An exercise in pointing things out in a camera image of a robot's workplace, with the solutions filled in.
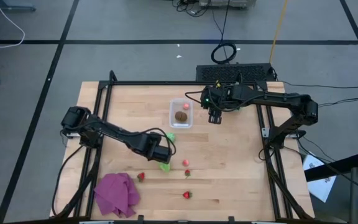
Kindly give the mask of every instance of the green toy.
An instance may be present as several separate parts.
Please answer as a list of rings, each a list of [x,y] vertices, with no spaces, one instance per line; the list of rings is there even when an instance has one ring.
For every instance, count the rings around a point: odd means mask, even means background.
[[[160,169],[162,169],[165,172],[169,172],[171,170],[171,164],[164,164],[160,162]]]
[[[168,137],[172,142],[175,142],[175,134],[173,134],[173,133],[167,133],[167,137]]]

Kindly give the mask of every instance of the plastic tub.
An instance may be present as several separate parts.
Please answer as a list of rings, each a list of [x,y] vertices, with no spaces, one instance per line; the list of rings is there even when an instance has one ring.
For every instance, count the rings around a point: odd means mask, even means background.
[[[188,104],[189,108],[184,109],[184,105]],[[186,121],[179,121],[175,118],[177,112],[184,112],[187,115]],[[191,128],[193,125],[193,101],[189,99],[176,98],[171,100],[169,109],[169,124],[173,128]]]

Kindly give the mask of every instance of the purple towel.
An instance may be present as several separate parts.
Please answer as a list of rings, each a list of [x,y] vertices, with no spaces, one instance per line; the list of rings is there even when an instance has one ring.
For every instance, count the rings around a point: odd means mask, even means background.
[[[139,203],[140,196],[128,174],[106,174],[94,192],[102,215],[114,212],[118,217],[121,217],[122,213],[130,217],[136,214],[131,206]]]

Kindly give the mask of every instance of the wooden tabletop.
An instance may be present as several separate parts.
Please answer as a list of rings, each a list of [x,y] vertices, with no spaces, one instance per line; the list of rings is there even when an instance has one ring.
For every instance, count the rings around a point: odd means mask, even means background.
[[[78,106],[93,109],[98,82],[83,82]],[[171,158],[171,171],[160,170],[155,161],[134,154],[125,145],[104,138],[99,180],[106,174],[126,172],[134,180],[140,202],[134,207],[145,220],[215,220],[273,221],[272,199],[265,163],[258,158],[262,138],[254,105],[239,111],[223,113],[222,124],[209,124],[208,111],[194,104],[193,127],[173,129],[169,125],[169,104],[174,98],[184,98],[186,91],[198,91],[203,86],[113,86],[108,122],[128,131],[159,127],[176,135],[177,153]],[[284,92],[283,83],[268,83],[268,90]],[[269,126],[265,108],[265,125]],[[290,117],[285,108],[272,108],[278,126]],[[76,148],[79,139],[68,142],[66,159]],[[295,140],[285,145],[298,150]],[[300,156],[282,149],[282,161],[289,191],[305,211],[314,216]],[[60,211],[78,188],[85,150],[66,164],[58,187],[55,208]],[[190,165],[181,162],[188,159]],[[191,170],[185,178],[184,171]],[[143,183],[136,175],[145,172]],[[182,194],[190,190],[191,199]],[[281,216],[285,217],[282,195],[277,188]],[[85,214],[88,190],[83,199],[81,214]],[[128,218],[137,219],[137,215]],[[119,220],[113,213],[102,216],[97,203],[93,205],[93,220]]]

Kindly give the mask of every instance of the white paper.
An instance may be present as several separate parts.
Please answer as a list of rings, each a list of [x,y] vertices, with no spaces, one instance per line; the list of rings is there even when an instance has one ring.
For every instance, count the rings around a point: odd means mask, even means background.
[[[303,170],[308,170],[310,168],[318,167],[321,165],[324,165],[324,163],[319,159],[316,159],[314,156],[307,155],[303,161]],[[325,203],[334,185],[335,178],[336,176],[332,176],[325,179],[308,182],[309,192]]]

